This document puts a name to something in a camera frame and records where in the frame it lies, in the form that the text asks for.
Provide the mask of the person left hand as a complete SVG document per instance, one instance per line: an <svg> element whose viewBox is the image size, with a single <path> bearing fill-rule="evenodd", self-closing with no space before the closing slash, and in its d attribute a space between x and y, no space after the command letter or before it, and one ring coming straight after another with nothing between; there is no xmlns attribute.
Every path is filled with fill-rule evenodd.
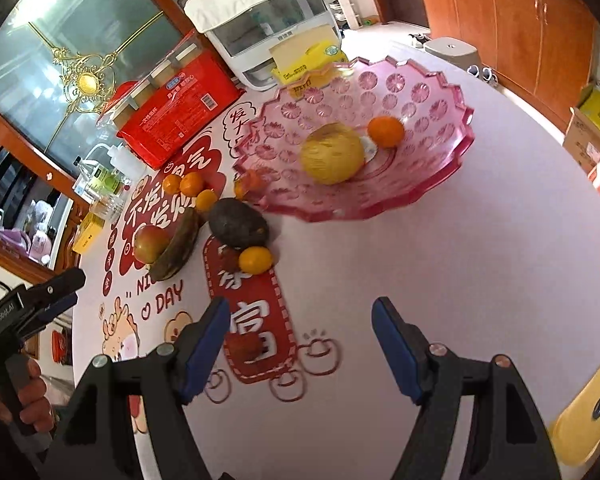
<svg viewBox="0 0 600 480"><path fill-rule="evenodd" d="M55 419L50 401L46 398L46 383L42 379L42 372L38 362L28 359L28 382L19 389L18 398L23 406L20 420L31 425L37 432L51 432L55 426ZM0 401L0 422L9 425L12 422L12 413Z"/></svg>

